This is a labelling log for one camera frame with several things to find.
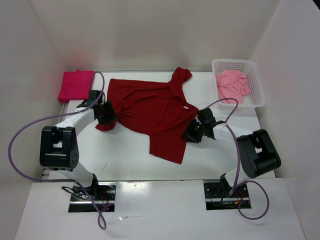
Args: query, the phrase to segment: white wall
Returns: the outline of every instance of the white wall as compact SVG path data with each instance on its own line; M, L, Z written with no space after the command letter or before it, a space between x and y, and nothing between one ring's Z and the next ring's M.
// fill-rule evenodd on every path
M210 70L248 59L278 0L30 0L70 69Z
M59 113L63 61L27 0L0 2L0 224L1 239L14 239L31 187L9 164L7 147L23 125ZM16 165L39 177L40 123L13 146Z
M320 10L312 0L282 0L252 59L267 97L257 109L282 159L304 234L319 239Z

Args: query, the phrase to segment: red wire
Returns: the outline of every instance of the red wire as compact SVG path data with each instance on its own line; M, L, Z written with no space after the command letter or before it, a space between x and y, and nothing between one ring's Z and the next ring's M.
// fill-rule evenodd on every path
M244 200L245 196L243 195L243 193L239 189L237 189L237 192L240 193L240 195L242 197L242 199L241 199L241 202L242 202Z
M104 208L105 204L104 204L104 200L102 199L101 193L100 193L100 198L101 198L101 202L102 202L102 207Z

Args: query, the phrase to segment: plastic laundry basket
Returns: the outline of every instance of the plastic laundry basket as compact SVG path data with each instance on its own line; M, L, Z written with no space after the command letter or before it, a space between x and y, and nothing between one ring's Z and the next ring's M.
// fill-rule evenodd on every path
M246 74L248 78L251 93L242 97L242 104L239 108L256 108L262 107L266 104L265 96L262 90L261 81L256 64L248 60L238 59L216 59L212 62L214 90L218 96L218 86L216 75L220 75L224 70L239 70ZM234 107L236 104L218 102L219 108Z

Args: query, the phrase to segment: folded pink towel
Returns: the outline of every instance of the folded pink towel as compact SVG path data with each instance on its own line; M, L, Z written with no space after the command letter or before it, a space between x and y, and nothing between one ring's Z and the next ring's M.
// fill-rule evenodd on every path
M58 96L59 102L87 99L93 81L93 78L91 81L93 74L94 71L65 71Z
M224 70L221 75L216 75L219 99L234 98L239 104L242 103L242 96L251 93L248 78L238 70ZM226 104L235 104L232 100L222 100Z

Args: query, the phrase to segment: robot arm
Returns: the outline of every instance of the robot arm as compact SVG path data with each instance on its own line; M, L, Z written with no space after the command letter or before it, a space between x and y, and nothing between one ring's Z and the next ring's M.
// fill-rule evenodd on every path
M90 90L89 98L77 106L81 111L90 106L99 96L100 91ZM55 126L45 126L41 133L40 164L52 171L58 171L68 179L79 182L85 188L95 189L96 176L79 163L77 136L90 123L98 119L100 124L107 124L116 119L116 114L109 101L84 112L72 115Z
M250 131L228 126L233 131L239 146L241 165L238 183L254 179L281 166L280 157L266 130ZM235 144L225 122L216 121L210 108L199 110L197 120L193 119L182 135L191 143L200 143L202 136ZM225 193L229 193L233 187L236 172L235 168L220 177L220 185Z

